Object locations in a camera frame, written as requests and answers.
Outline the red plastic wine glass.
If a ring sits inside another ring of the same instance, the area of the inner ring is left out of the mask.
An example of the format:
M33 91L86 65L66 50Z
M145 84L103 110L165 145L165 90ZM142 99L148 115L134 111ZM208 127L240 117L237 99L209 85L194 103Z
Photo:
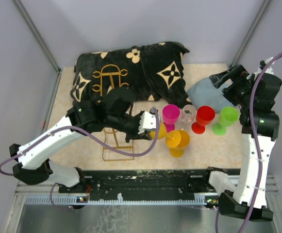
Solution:
M202 106L198 109L196 114L196 122L191 126L192 131L196 134L202 134L205 132L205 127L209 125L215 118L216 113L210 106Z

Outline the orange plastic wine glass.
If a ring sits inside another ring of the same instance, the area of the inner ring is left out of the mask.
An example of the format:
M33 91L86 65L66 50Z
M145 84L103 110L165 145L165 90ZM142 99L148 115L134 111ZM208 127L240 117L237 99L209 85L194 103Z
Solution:
M174 158L180 158L184 154L184 150L187 148L187 146L190 143L190 135L184 131L184 130L177 130L181 136L181 140L177 147L170 148L169 153Z

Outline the clear wine glass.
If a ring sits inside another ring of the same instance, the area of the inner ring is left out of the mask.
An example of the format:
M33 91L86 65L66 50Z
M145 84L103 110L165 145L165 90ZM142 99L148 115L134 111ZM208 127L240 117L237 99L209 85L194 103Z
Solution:
M194 122L195 115L197 113L196 108L193 105L186 105L183 107L180 116L181 130L187 130Z

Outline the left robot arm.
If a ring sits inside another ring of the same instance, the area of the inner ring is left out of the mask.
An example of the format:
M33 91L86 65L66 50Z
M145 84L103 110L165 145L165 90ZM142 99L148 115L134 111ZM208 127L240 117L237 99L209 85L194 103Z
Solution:
M103 97L82 100L67 111L52 128L25 145L13 144L10 154L17 161L13 176L28 185L52 181L70 187L77 193L84 191L86 180L77 167L62 166L52 160L56 152L72 142L88 136L107 145L92 133L112 128L125 133L125 141L150 140L150 132L159 130L160 118L156 108L132 116L134 93L126 87L112 89Z

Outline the pink plastic wine glass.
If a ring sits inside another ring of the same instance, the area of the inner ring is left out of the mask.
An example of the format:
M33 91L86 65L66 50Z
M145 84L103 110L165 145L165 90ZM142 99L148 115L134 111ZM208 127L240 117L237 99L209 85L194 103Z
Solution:
M162 117L167 133L175 130L175 123L179 119L180 114L180 109L174 104L168 104L163 108Z

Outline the green plastic wine glass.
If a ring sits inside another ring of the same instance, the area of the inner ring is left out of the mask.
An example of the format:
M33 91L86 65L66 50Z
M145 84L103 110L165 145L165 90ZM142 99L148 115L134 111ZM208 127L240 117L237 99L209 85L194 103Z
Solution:
M240 117L237 109L227 106L222 108L218 122L212 126L212 131L216 135L224 135L227 128L232 126Z

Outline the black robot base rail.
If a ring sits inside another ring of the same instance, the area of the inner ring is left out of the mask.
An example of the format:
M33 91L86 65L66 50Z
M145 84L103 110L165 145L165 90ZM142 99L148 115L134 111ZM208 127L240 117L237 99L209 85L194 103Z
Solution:
M195 193L213 191L208 183L212 171L238 175L239 169L207 167L206 169L167 170L92 170L74 187L59 186L61 194L89 194L90 200L124 201L194 200Z

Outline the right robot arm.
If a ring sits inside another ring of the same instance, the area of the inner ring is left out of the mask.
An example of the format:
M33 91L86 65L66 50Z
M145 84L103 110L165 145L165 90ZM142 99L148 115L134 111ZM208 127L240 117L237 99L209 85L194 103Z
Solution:
M265 198L265 184L270 154L279 133L279 116L272 110L282 81L268 68L252 94L259 73L249 74L240 64L209 77L215 88L227 80L232 84L223 88L226 100L240 108L243 158L237 184L220 168L210 168L209 176L202 180L208 192L216 191L221 215L245 219L252 207L250 221L272 221L273 212Z

